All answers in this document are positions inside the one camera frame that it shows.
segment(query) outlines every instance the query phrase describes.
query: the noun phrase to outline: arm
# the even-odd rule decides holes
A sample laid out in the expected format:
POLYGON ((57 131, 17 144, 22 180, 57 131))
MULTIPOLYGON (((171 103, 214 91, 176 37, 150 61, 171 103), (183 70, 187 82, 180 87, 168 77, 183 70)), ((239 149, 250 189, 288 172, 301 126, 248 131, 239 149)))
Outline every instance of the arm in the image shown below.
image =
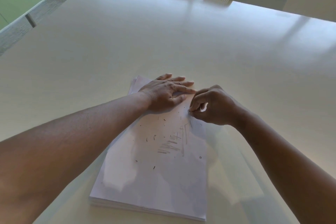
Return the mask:
POLYGON ((336 223, 336 180, 220 86, 198 91, 190 115, 235 127, 300 223, 336 223), (207 108, 201 112, 205 103, 207 108))
POLYGON ((73 179, 145 111, 195 93, 184 77, 165 74, 138 93, 101 104, 0 142, 0 222, 32 223, 73 179))

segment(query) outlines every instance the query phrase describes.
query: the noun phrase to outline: table surface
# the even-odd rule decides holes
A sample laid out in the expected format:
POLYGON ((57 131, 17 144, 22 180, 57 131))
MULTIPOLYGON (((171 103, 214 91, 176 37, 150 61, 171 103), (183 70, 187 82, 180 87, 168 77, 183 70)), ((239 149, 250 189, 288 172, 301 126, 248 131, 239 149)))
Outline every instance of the table surface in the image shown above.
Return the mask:
MULTIPOLYGON (((238 2, 67 0, 0 58, 1 139, 172 72, 221 85, 336 177, 335 53, 336 23, 238 2)), ((207 130, 207 222, 298 223, 237 131, 207 130)), ((103 157, 36 223, 194 223, 90 206, 103 157)))

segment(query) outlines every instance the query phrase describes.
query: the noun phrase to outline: white paper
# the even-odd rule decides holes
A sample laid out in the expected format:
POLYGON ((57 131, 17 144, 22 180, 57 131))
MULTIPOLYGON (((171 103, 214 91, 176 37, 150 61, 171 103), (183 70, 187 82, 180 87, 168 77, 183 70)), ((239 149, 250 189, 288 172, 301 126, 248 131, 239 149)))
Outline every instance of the white paper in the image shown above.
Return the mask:
MULTIPOLYGON (((138 76, 130 93, 149 81, 138 76)), ((90 194, 96 205, 206 219, 205 129, 188 115, 191 99, 143 115, 110 147, 90 194)))

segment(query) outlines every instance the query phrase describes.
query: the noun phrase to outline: hand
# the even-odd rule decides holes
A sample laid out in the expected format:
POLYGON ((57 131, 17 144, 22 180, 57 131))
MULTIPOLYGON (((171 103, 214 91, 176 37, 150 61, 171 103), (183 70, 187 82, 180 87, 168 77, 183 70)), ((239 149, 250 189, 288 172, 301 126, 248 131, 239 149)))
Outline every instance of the hand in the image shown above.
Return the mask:
POLYGON ((150 111, 164 111, 182 103, 186 94, 173 96, 175 92, 195 94, 196 90, 188 88, 194 82, 184 82, 185 77, 179 76, 171 78, 172 74, 164 74, 143 86, 139 92, 144 92, 149 99, 150 111))
POLYGON ((199 90, 190 103, 189 114, 196 119, 217 125, 236 127, 244 113, 244 107, 220 86, 199 90))

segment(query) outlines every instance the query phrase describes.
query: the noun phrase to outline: paper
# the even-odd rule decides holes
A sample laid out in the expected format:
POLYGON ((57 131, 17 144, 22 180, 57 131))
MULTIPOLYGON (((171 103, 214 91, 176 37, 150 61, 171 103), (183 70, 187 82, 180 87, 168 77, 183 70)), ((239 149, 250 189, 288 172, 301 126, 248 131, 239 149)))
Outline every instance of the paper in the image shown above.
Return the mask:
MULTIPOLYGON (((130 93, 149 81, 137 77, 130 93)), ((143 115, 110 147, 90 194, 94 204, 206 219, 205 129, 187 112, 191 99, 143 115)))

